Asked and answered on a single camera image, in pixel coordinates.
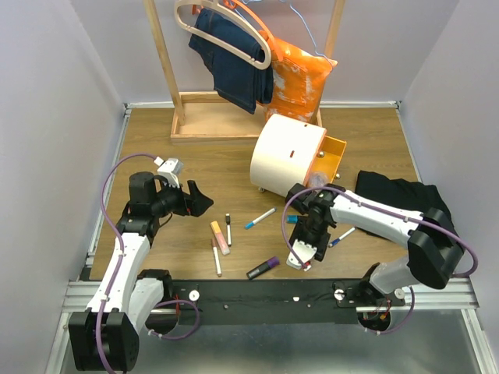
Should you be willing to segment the clear jar of paper clips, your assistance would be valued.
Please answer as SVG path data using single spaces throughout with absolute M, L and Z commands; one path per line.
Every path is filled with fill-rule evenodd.
M 310 174 L 308 182 L 306 185 L 308 188 L 322 187 L 329 182 L 330 182 L 330 179 L 328 178 L 327 174 L 325 174 L 321 171 L 315 171 L 315 172 L 312 172 Z

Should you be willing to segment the pink highlighter orange cap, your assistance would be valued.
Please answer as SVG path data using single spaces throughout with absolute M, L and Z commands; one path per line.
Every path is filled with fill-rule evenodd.
M 223 256 L 227 256 L 230 253 L 230 248 L 228 247 L 228 243 L 225 240 L 219 223 L 217 221 L 212 221 L 210 226 L 214 234 L 215 241 L 218 244 L 218 248 L 221 250 Z

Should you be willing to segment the white marker brown cap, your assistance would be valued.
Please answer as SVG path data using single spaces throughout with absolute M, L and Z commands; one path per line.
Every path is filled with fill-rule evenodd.
M 222 276 L 222 270 L 221 270 L 221 263 L 218 255 L 218 247 L 217 247 L 217 242 L 215 241 L 214 238 L 211 239 L 211 245 L 212 245 L 212 250 L 214 254 L 214 263 L 215 263 L 215 269 L 216 269 L 216 274 L 218 277 Z

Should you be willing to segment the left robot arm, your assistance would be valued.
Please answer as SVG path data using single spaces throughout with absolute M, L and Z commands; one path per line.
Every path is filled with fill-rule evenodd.
M 69 319 L 69 337 L 79 371 L 128 372 L 136 364 L 140 331 L 154 307 L 172 299 L 167 270 L 142 270 L 160 228 L 172 215 L 199 217 L 212 205 L 193 180 L 188 191 L 173 175 L 149 171 L 129 177 L 129 201 L 114 231 L 115 247 L 104 277 L 82 312 Z

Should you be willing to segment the black highlighter purple cap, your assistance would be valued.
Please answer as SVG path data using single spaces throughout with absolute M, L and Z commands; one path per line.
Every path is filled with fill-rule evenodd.
M 260 265 L 256 266 L 252 270 L 246 273 L 246 276 L 249 280 L 253 280 L 263 273 L 266 273 L 267 271 L 273 269 L 277 265 L 280 264 L 279 258 L 277 256 L 271 257 L 270 259 L 264 261 Z

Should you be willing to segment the white rounded drawer organizer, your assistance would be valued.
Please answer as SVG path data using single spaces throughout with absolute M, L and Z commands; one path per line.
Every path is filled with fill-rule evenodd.
M 250 181 L 283 197 L 297 183 L 307 187 L 315 171 L 327 174 L 333 182 L 346 145 L 346 141 L 328 136 L 323 127 L 274 114 L 254 147 Z

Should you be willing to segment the white marker black cap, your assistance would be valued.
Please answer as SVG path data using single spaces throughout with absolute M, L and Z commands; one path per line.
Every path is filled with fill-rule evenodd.
M 231 226 L 231 216 L 230 213 L 225 215 L 225 223 L 226 223 L 226 233 L 227 233 L 227 244 L 228 247 L 232 246 L 232 226 Z

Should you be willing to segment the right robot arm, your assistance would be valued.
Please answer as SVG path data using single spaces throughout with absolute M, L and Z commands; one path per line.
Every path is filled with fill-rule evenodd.
M 425 213 L 403 210 L 332 184 L 319 188 L 295 184 L 285 202 L 301 214 L 288 240 L 287 264 L 297 270 L 307 271 L 312 260 L 323 260 L 328 229 L 337 224 L 350 224 L 406 249 L 404 257 L 372 265 L 354 286 L 355 296 L 367 305 L 415 284 L 445 288 L 466 251 L 453 224 L 436 208 Z

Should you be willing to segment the white marker dark blue cap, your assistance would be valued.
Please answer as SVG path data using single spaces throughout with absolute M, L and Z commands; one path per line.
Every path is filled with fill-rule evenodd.
M 348 229 L 347 232 L 343 233 L 338 238 L 331 241 L 328 244 L 328 247 L 332 248 L 332 247 L 336 246 L 340 241 L 344 240 L 346 237 L 348 237 L 350 234 L 352 234 L 355 230 L 356 230 L 356 227 L 352 227 L 352 228 Z

